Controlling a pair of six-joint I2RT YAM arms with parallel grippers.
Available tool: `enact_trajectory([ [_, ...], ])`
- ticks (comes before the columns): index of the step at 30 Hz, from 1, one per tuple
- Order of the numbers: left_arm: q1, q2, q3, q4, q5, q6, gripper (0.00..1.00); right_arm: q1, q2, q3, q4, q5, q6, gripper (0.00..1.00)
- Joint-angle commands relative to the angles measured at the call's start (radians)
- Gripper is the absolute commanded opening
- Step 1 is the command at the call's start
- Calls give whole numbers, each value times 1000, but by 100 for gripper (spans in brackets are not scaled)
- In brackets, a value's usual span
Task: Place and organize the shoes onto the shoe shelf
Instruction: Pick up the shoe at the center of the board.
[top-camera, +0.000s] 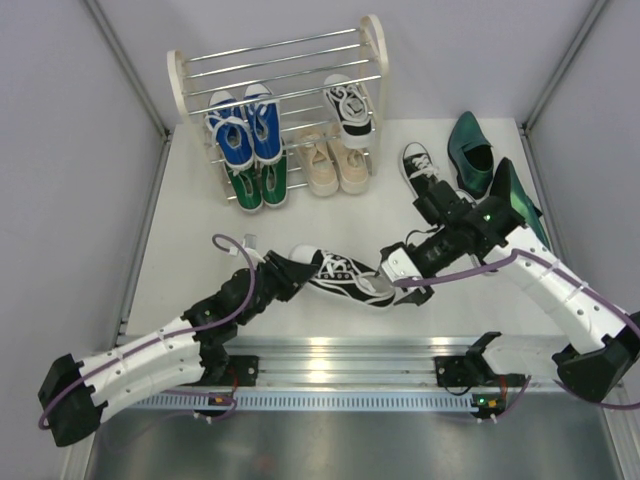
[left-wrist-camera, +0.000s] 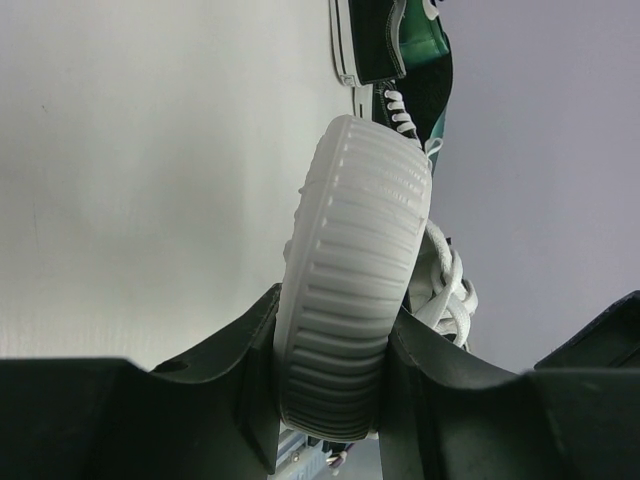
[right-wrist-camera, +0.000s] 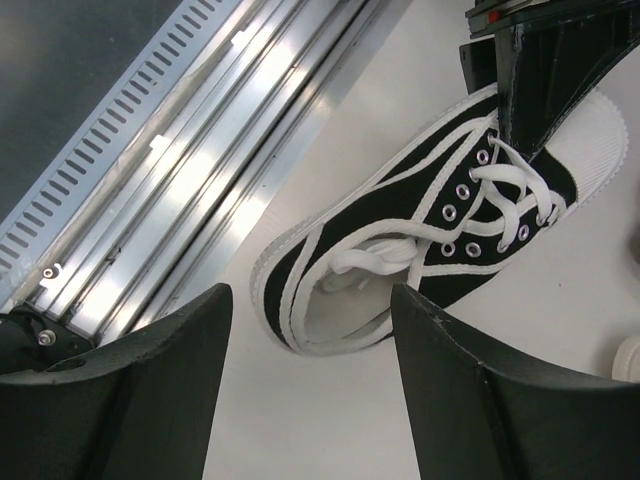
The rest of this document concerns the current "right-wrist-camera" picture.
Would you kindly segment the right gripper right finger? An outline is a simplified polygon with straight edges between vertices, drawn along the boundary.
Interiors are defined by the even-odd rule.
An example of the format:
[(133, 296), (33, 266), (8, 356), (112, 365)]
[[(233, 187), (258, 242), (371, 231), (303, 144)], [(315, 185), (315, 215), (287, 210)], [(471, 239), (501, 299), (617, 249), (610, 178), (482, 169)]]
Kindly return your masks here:
[(521, 352), (406, 285), (391, 312), (424, 479), (635, 479), (639, 388)]

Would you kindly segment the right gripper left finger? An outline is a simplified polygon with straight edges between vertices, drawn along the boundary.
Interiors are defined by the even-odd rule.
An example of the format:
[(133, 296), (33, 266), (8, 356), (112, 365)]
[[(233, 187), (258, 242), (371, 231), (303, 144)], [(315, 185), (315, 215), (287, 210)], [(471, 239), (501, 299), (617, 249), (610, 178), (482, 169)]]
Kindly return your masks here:
[(5, 479), (199, 479), (227, 353), (227, 284), (102, 347), (55, 355), (1, 319)]

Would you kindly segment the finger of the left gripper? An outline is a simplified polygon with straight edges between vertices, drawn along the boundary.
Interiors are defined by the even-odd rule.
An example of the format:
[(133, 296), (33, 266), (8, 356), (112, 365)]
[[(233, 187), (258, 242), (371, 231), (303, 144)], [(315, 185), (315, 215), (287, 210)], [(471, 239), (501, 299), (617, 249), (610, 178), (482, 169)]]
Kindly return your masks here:
[(522, 9), (495, 24), (500, 135), (532, 159), (639, 46), (637, 9)]

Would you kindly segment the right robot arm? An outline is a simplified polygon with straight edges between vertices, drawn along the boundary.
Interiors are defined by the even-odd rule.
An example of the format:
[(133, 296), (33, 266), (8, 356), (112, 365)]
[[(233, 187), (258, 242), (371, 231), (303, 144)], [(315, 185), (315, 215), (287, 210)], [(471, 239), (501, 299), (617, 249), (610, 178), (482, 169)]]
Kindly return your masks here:
[[(635, 479), (639, 387), (562, 368), (392, 291), (425, 479)], [(29, 309), (1, 318), (5, 479), (199, 479), (233, 313), (219, 284), (105, 347)]]

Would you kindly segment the black white sneaker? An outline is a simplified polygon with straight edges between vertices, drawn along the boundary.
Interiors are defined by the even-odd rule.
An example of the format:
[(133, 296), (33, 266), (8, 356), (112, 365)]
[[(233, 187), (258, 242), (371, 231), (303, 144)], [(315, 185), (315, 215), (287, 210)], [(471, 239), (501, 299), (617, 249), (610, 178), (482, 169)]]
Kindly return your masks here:
[(627, 150), (621, 111), (594, 90), (527, 159), (499, 134), (497, 88), (484, 87), (277, 237), (251, 274), (256, 315), (300, 355), (373, 346), (393, 333), (394, 284), (453, 305), (597, 195)]

